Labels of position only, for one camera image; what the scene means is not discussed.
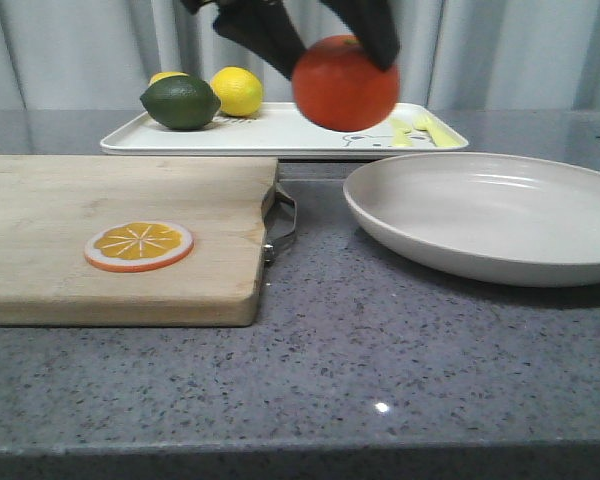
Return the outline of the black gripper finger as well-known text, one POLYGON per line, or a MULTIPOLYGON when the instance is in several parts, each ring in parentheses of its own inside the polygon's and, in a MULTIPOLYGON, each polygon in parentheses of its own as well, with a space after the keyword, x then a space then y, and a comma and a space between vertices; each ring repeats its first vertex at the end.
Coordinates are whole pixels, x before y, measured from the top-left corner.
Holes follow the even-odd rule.
POLYGON ((324 0, 322 4, 351 30, 377 68, 387 71, 394 65, 400 40, 388 1, 324 0))
POLYGON ((282 1, 216 1, 214 30, 290 80, 306 48, 282 1))

